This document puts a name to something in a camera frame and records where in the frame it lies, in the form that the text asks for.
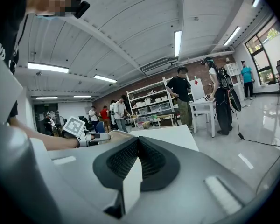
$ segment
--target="person in blue shirt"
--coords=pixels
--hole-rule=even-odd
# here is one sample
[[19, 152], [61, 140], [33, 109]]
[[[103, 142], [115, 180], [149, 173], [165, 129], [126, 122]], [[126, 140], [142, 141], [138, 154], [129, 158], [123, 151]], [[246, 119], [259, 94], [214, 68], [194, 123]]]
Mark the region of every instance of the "person in blue shirt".
[[248, 98], [248, 88], [250, 91], [250, 100], [253, 99], [253, 83], [254, 83], [254, 76], [252, 73], [252, 69], [248, 66], [246, 66], [245, 61], [241, 61], [243, 69], [241, 71], [242, 75], [242, 81], [241, 83], [244, 82], [244, 87], [245, 87], [245, 100]]

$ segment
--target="brick wall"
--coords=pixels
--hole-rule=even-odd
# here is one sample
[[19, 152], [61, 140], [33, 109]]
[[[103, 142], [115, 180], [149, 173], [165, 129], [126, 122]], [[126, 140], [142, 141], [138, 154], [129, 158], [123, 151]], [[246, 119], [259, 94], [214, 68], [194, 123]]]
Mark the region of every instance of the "brick wall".
[[[215, 57], [213, 60], [215, 61], [215, 64], [218, 68], [226, 65], [226, 58], [229, 58], [230, 62], [235, 62], [232, 55], [227, 56], [218, 56]], [[200, 78], [203, 84], [204, 92], [205, 94], [211, 93], [212, 89], [208, 85], [208, 83], [211, 83], [210, 75], [208, 69], [205, 68], [205, 66], [200, 65], [200, 62], [194, 62], [190, 64], [185, 65], [188, 68], [188, 77], [189, 80], [194, 80], [194, 76], [197, 78]], [[134, 91], [136, 89], [142, 88], [144, 86], [147, 86], [149, 84], [156, 83], [158, 81], [161, 81], [163, 77], [170, 78], [177, 75], [177, 68], [165, 71], [163, 73], [157, 74], [155, 76], [148, 77], [146, 79], [140, 80], [138, 82], [135, 82], [134, 84], [130, 84], [124, 88], [121, 88], [111, 94], [108, 94], [96, 101], [93, 101], [93, 105], [96, 106], [98, 110], [101, 110], [104, 105], [109, 107], [111, 100], [119, 100], [120, 96], [122, 94], [126, 95], [126, 91]]]

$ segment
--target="window pane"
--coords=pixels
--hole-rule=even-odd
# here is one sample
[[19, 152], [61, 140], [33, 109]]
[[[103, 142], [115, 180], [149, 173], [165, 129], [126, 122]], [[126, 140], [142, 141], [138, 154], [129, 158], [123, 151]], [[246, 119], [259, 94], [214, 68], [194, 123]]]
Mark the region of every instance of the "window pane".
[[276, 17], [273, 17], [268, 24], [258, 32], [257, 36], [263, 44], [272, 40], [280, 33], [280, 22]]
[[248, 48], [250, 54], [252, 54], [255, 51], [257, 51], [258, 49], [260, 49], [262, 47], [262, 45], [261, 45], [260, 41], [258, 40], [258, 38], [255, 36], [246, 44], [246, 47]]
[[255, 64], [256, 64], [256, 67], [258, 70], [265, 68], [267, 66], [270, 66], [270, 63], [269, 63], [264, 51], [261, 51], [257, 55], [254, 55], [253, 59], [255, 61]]
[[268, 70], [259, 72], [259, 77], [260, 77], [261, 83], [267, 84], [268, 82], [274, 80], [272, 69], [268, 69]]

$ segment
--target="blue chair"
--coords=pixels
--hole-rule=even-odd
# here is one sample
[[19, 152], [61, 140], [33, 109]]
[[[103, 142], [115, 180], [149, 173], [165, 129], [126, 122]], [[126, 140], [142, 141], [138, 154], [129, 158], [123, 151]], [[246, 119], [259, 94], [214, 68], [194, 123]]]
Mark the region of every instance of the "blue chair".
[[104, 123], [103, 121], [100, 121], [97, 126], [96, 129], [99, 133], [105, 133], [105, 128], [104, 128]]

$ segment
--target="blue shirt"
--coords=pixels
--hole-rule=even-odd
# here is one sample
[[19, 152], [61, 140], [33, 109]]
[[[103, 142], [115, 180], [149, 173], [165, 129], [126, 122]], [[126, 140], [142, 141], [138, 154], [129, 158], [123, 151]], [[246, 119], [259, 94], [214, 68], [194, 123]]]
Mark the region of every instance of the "blue shirt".
[[244, 83], [248, 83], [252, 81], [251, 76], [252, 69], [250, 67], [244, 67], [241, 71], [241, 74], [243, 75]]

